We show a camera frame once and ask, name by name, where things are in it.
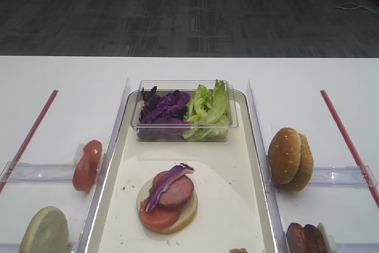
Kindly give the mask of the sesame top bun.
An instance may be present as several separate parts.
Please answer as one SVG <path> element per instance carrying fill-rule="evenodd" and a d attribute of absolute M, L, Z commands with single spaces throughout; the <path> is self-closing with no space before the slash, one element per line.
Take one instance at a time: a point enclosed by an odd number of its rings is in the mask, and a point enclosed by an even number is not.
<path fill-rule="evenodd" d="M 272 177 L 277 184 L 288 184 L 296 175 L 300 164 L 301 139 L 294 128 L 277 131 L 268 148 Z"/>

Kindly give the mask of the green lettuce pile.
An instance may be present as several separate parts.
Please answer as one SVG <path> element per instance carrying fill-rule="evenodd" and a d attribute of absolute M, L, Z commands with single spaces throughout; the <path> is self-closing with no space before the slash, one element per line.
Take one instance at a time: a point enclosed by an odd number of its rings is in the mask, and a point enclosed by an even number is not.
<path fill-rule="evenodd" d="M 229 125 L 229 99 L 226 83 L 215 80 L 214 88 L 199 85 L 193 98 L 187 104 L 185 121 L 192 128 L 183 132 L 184 139 L 223 141 L 226 140 Z"/>

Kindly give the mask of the tomato slice on bun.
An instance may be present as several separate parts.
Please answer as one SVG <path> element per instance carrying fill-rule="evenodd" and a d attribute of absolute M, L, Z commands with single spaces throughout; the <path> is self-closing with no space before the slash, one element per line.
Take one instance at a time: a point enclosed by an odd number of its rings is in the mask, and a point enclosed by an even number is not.
<path fill-rule="evenodd" d="M 172 226 L 178 219 L 181 213 L 180 208 L 164 209 L 155 207 L 150 212 L 145 211 L 147 200 L 140 202 L 139 216 L 142 223 L 153 229 L 164 229 Z"/>

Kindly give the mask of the white pusher block tomato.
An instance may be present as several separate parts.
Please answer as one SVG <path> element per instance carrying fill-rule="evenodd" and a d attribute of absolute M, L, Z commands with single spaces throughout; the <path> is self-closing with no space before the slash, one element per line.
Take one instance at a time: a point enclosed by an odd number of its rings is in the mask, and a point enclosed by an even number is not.
<path fill-rule="evenodd" d="M 79 161 L 81 160 L 81 158 L 83 157 L 83 154 L 84 154 L 84 147 L 85 145 L 83 143 L 79 144 L 79 146 L 77 147 L 77 150 L 75 152 L 75 155 L 73 157 L 73 164 L 74 166 L 77 166 L 77 164 L 79 163 Z"/>

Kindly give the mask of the upright tomato slices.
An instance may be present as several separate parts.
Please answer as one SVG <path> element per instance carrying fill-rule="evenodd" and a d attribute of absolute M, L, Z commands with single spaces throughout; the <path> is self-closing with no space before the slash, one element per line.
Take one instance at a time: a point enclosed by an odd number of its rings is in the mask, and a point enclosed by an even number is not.
<path fill-rule="evenodd" d="M 99 140 L 92 140 L 83 147 L 83 155 L 77 163 L 72 179 L 76 191 L 89 191 L 93 187 L 101 157 L 102 143 Z"/>

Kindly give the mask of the upright meat patties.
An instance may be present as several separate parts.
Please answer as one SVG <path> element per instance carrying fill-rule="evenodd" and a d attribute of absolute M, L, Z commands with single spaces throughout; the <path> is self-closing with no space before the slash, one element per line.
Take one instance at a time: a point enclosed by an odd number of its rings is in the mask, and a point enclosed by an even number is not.
<path fill-rule="evenodd" d="M 287 233 L 290 253 L 327 253 L 327 246 L 322 232 L 315 226 L 290 223 Z"/>

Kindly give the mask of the sausage patty on bun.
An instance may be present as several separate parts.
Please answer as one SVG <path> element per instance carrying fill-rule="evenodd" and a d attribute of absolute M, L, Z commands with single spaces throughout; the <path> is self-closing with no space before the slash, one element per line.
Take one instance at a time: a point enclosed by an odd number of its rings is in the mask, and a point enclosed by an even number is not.
<path fill-rule="evenodd" d="M 190 178 L 183 175 L 175 180 L 169 188 L 163 192 L 158 201 L 158 206 L 164 209 L 175 209 L 183 206 L 192 196 L 194 184 Z"/>

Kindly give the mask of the right red strip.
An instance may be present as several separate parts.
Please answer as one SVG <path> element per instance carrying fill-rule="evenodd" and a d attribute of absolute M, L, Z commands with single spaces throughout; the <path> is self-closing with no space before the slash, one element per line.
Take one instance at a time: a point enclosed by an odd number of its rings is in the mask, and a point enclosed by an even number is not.
<path fill-rule="evenodd" d="M 331 113 L 357 167 L 359 168 L 359 170 L 361 171 L 361 174 L 362 176 L 364 177 L 366 183 L 367 183 L 367 186 L 368 186 L 368 189 L 371 193 L 371 196 L 373 197 L 376 205 L 378 206 L 378 190 L 376 188 L 376 186 L 374 185 L 374 180 L 373 180 L 373 177 L 371 174 L 369 174 L 368 172 L 368 168 L 364 165 L 363 163 L 363 160 L 361 159 L 358 151 L 356 150 L 347 130 L 345 129 L 345 126 L 343 125 L 342 123 L 342 120 L 340 119 L 336 109 L 334 108 L 327 92 L 322 89 L 320 90 L 320 94 L 325 102 L 325 104 L 327 105 L 328 109 L 329 109 L 329 112 Z"/>

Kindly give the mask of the red strip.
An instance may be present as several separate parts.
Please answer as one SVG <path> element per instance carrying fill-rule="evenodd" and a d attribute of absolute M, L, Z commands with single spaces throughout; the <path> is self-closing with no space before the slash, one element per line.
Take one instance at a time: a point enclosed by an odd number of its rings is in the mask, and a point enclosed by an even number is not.
<path fill-rule="evenodd" d="M 373 180 L 373 177 L 371 174 L 369 174 L 368 172 L 368 168 L 364 165 L 363 163 L 363 160 L 361 159 L 358 151 L 356 150 L 347 130 L 345 129 L 345 126 L 343 125 L 342 123 L 342 120 L 340 119 L 336 109 L 334 108 L 327 92 L 322 89 L 320 90 L 320 94 L 325 102 L 325 104 L 327 105 L 328 109 L 329 109 L 329 112 L 331 113 L 357 167 L 359 168 L 359 170 L 361 171 L 361 174 L 362 176 L 364 177 L 366 183 L 367 183 L 367 186 L 368 186 L 368 189 L 371 193 L 371 196 L 373 197 L 376 205 L 378 206 L 378 190 L 376 188 L 376 186 L 374 185 L 374 180 Z"/>
<path fill-rule="evenodd" d="M 58 90 L 54 89 L 52 93 L 49 96 L 49 99 L 46 101 L 43 109 L 41 110 L 40 114 L 36 118 L 34 124 L 32 125 L 31 129 L 29 130 L 28 134 L 26 135 L 25 139 L 23 140 L 21 146 L 19 147 L 17 153 L 15 154 L 12 161 L 9 162 L 8 166 L 4 168 L 4 174 L 1 177 L 1 189 L 0 192 L 4 189 L 8 178 L 14 171 L 15 167 L 17 166 L 19 160 L 21 159 L 24 151 L 26 150 L 27 146 L 29 145 L 30 141 L 32 140 L 36 130 L 38 129 L 40 123 L 44 119 L 46 113 L 48 112 L 50 106 L 53 104 L 54 99 L 56 98 L 57 94 L 59 93 Z"/>

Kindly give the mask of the right upper clear holder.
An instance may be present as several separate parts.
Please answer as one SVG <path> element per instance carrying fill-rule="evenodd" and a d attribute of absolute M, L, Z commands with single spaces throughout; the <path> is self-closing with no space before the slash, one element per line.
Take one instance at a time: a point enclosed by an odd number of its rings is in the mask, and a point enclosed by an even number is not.
<path fill-rule="evenodd" d="M 369 187 L 376 186 L 377 182 L 367 181 L 358 166 L 346 167 L 318 167 L 313 169 L 308 187 Z"/>

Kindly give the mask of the clear holder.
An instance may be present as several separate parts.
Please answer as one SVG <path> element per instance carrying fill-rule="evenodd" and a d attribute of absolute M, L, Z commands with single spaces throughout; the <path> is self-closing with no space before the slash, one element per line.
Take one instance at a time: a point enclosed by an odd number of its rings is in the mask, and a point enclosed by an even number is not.
<path fill-rule="evenodd" d="M 65 164 L 31 164 L 8 162 L 1 172 L 1 183 L 6 182 L 72 182 L 76 166 L 83 155 Z"/>
<path fill-rule="evenodd" d="M 331 252 L 337 253 L 377 253 L 378 243 L 338 243 L 332 235 L 326 237 Z"/>
<path fill-rule="evenodd" d="M 318 167 L 313 169 L 308 187 L 369 187 L 376 186 L 377 182 L 367 181 L 358 166 L 346 167 Z"/>

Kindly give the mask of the left red strip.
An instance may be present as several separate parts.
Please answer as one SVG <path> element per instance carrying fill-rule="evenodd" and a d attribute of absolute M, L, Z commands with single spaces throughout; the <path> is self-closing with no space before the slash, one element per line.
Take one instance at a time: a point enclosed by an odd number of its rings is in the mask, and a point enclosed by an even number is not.
<path fill-rule="evenodd" d="M 27 146 L 29 145 L 30 141 L 32 140 L 36 130 L 38 129 L 40 123 L 44 119 L 46 113 L 48 112 L 50 106 L 53 104 L 54 99 L 56 98 L 57 94 L 59 93 L 58 90 L 54 89 L 52 93 L 49 96 L 49 99 L 46 101 L 43 109 L 41 110 L 40 114 L 36 118 L 34 124 L 32 125 L 31 129 L 29 130 L 28 134 L 26 135 L 25 139 L 23 140 L 21 146 L 19 147 L 17 153 L 15 154 L 12 161 L 9 162 L 8 166 L 4 168 L 4 174 L 1 177 L 1 189 L 0 192 L 4 189 L 8 178 L 14 171 L 15 167 L 17 166 L 19 160 L 21 159 L 24 151 L 26 150 Z"/>

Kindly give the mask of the upright bun half left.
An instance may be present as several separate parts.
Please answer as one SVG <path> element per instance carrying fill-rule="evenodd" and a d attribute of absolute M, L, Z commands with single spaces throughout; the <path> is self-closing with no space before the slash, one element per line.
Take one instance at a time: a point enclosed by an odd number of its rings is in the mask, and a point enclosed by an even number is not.
<path fill-rule="evenodd" d="M 54 206 L 40 209 L 30 220 L 19 252 L 67 252 L 68 222 L 64 213 Z"/>

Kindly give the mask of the right long clear rail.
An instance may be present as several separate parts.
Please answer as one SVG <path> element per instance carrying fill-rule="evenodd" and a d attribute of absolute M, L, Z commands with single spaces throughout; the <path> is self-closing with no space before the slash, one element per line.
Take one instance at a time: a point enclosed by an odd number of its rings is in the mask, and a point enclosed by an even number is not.
<path fill-rule="evenodd" d="M 265 202 L 268 210 L 269 222 L 271 227 L 272 239 L 274 241 L 275 252 L 288 253 L 288 244 L 285 230 L 282 226 L 282 220 L 277 203 L 276 188 L 271 179 L 271 170 L 264 144 L 264 136 L 261 132 L 258 108 L 256 105 L 255 94 L 248 80 L 246 95 L 248 99 L 249 114 L 252 125 L 252 131 L 255 140 L 258 164 L 261 173 L 261 180 L 264 188 Z"/>

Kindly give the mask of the left long clear rail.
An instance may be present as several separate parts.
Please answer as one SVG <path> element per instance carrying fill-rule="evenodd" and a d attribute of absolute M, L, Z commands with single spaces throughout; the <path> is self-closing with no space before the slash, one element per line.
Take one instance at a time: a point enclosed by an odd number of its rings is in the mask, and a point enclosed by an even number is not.
<path fill-rule="evenodd" d="M 83 230 L 79 236 L 78 242 L 73 246 L 73 249 L 71 250 L 72 252 L 98 251 L 102 236 L 102 229 L 107 218 L 107 212 L 113 193 L 111 187 L 115 183 L 115 174 L 113 173 L 113 157 L 117 145 L 118 135 L 122 127 L 130 91 L 130 81 L 126 81 L 109 144 L 98 172 L 97 184 L 95 186 Z"/>

